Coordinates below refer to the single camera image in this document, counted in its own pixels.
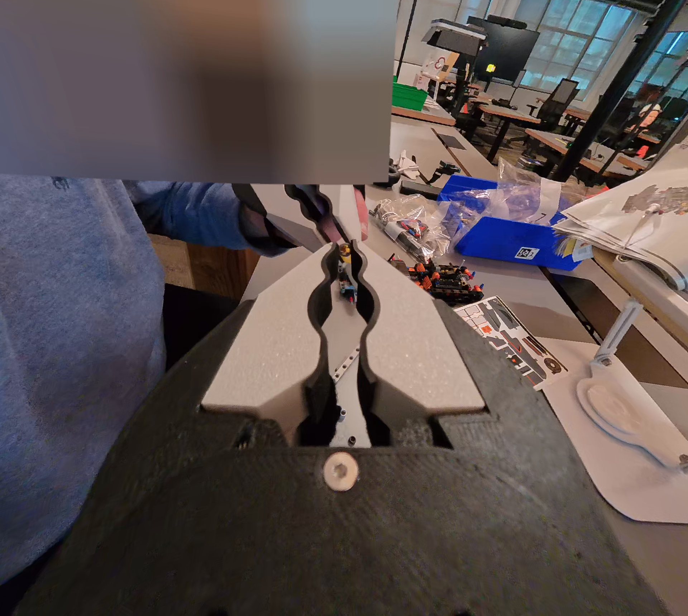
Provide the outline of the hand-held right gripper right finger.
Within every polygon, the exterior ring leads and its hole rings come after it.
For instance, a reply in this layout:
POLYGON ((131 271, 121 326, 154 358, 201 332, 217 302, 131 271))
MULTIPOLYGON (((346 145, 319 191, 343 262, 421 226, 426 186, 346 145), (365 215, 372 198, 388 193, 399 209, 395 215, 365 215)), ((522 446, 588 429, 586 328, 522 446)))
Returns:
POLYGON ((362 242, 352 244, 358 283, 358 400, 372 447, 391 444, 408 423, 487 412, 447 328, 457 319, 362 242))

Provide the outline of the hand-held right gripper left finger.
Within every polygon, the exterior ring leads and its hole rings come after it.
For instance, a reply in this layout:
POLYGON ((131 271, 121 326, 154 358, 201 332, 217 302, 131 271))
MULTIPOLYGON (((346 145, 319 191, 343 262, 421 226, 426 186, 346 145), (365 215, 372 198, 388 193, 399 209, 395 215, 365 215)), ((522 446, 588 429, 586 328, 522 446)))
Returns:
POLYGON ((247 305, 202 398, 211 412, 275 421, 304 445, 329 445, 339 418, 323 324, 332 310, 339 247, 326 244, 247 305))

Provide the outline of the small multicoloured lego assembly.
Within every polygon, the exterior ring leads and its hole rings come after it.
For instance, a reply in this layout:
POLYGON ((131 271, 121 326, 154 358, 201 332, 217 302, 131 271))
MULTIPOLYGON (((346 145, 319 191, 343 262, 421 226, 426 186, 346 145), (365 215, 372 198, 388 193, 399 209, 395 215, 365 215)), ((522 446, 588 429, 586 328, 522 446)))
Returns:
POLYGON ((358 299, 358 282, 352 268, 351 248, 346 243, 339 245, 337 279, 342 299, 352 305, 356 305, 358 299))

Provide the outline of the partly built lego car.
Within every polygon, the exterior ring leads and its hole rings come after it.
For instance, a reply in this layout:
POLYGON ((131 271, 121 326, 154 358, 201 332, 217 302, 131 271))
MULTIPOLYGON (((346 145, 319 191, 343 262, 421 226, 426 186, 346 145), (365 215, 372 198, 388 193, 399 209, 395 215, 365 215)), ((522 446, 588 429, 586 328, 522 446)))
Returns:
POLYGON ((475 285, 475 272, 465 266, 438 264, 432 258, 410 266, 395 254, 387 261, 435 300, 442 300, 451 307, 476 303, 484 298, 484 285, 475 285))

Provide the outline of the person's left forearm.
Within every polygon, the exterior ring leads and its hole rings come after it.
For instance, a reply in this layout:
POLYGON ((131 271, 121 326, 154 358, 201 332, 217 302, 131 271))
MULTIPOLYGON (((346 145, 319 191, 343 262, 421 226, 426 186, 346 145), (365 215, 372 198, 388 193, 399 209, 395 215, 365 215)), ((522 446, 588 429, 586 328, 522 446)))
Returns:
POLYGON ((230 184, 123 181, 147 233, 275 257, 296 244, 241 202, 230 184))

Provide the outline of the clear bag of lego pieces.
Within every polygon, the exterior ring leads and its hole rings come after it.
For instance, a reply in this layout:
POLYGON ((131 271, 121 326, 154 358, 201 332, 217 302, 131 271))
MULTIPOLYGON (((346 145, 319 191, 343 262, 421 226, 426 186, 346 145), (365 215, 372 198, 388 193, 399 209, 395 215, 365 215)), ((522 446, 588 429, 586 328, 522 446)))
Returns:
POLYGON ((449 203, 410 194, 378 201, 368 211, 370 221, 417 261, 447 253, 451 236, 443 224, 449 203))

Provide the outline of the lego instruction booklet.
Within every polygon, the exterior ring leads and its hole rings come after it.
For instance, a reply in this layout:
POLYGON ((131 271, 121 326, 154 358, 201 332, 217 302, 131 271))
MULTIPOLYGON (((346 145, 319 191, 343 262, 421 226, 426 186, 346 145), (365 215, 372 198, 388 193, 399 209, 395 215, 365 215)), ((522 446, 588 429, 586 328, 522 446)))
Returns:
POLYGON ((687 139, 633 180, 562 212, 560 235, 635 259, 687 292, 687 139))

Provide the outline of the sticker sheet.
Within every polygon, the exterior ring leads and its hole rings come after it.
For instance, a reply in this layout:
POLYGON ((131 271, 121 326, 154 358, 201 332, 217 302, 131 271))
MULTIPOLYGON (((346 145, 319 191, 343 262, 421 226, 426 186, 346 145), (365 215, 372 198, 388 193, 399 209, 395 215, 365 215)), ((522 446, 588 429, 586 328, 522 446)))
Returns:
POLYGON ((454 312, 536 390, 568 372, 499 296, 456 307, 454 312))

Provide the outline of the green plastic bin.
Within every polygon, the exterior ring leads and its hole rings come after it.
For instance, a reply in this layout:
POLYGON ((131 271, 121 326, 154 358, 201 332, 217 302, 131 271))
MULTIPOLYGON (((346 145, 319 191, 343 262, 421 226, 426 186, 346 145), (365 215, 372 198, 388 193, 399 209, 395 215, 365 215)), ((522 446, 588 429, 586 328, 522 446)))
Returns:
POLYGON ((398 82, 398 77, 393 76, 392 106, 420 112, 425 106, 428 92, 422 88, 409 86, 398 82))

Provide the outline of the blue plastic bin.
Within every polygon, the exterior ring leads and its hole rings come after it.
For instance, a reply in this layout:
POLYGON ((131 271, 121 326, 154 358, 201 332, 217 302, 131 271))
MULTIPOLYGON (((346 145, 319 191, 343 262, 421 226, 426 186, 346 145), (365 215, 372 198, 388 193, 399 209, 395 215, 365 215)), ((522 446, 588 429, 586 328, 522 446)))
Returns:
POLYGON ((564 271, 592 257, 590 245, 565 242, 554 229, 563 219, 559 212, 545 209, 527 221, 514 220, 497 182, 451 176, 437 201, 448 205, 443 225, 450 248, 463 256, 564 271))

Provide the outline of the crumpled clear plastic bags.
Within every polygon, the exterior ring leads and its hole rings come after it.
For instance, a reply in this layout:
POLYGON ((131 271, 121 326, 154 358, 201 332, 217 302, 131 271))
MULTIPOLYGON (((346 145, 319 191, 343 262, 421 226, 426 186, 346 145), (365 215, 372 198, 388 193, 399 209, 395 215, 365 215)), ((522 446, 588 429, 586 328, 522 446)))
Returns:
POLYGON ((580 184, 542 178, 500 159, 496 181, 451 177, 438 200, 449 203, 447 214, 460 219, 457 230, 462 230, 485 217, 552 226, 585 196, 580 184))

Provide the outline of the grey desk monitor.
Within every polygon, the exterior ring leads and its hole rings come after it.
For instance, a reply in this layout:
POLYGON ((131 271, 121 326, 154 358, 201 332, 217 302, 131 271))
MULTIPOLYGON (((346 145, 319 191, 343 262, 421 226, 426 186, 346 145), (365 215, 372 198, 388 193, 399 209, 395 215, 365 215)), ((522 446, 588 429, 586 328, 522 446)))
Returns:
POLYGON ((487 31, 473 24, 459 24, 447 19, 434 19, 422 42, 452 53, 476 57, 484 48, 487 31))

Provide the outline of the black office chair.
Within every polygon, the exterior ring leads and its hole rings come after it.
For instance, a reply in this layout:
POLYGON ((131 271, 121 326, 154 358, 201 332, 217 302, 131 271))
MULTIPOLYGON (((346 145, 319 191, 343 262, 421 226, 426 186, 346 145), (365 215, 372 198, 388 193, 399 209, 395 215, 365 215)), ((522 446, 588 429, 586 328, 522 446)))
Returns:
POLYGON ((542 102, 537 118, 538 129, 543 132, 554 132, 568 108, 578 93, 578 82, 571 78, 563 78, 551 94, 542 102))

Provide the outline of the white booklet stand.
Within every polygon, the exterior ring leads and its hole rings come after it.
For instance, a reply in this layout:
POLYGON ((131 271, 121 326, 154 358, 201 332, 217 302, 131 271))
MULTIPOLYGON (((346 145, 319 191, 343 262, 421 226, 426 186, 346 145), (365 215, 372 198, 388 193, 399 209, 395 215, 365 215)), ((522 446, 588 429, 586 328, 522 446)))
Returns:
POLYGON ((561 342, 572 366, 542 388, 601 496, 638 522, 687 524, 687 437, 616 356, 642 304, 602 344, 561 342))

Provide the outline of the black wall screen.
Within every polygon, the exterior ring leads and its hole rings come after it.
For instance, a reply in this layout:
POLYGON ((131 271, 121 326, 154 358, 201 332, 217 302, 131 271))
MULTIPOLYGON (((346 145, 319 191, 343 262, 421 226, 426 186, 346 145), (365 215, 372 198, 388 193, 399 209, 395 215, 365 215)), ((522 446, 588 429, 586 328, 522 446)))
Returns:
POLYGON ((538 42, 540 33, 529 30, 525 22, 489 15, 486 19, 470 16, 468 24, 486 31, 486 46, 476 57, 475 77, 480 81, 492 78, 514 82, 525 69, 538 42))

